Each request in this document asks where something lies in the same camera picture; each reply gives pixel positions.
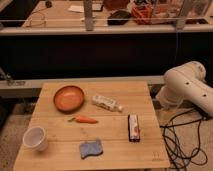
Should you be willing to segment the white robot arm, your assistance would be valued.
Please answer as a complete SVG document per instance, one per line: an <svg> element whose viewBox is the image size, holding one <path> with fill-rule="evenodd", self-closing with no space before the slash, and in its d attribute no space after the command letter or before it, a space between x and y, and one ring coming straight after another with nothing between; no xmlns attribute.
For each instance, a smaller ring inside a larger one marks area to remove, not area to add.
<svg viewBox="0 0 213 171"><path fill-rule="evenodd" d="M213 118L213 88L205 83L206 69L198 61L190 61L165 72L164 86L156 95L164 109L188 100Z"/></svg>

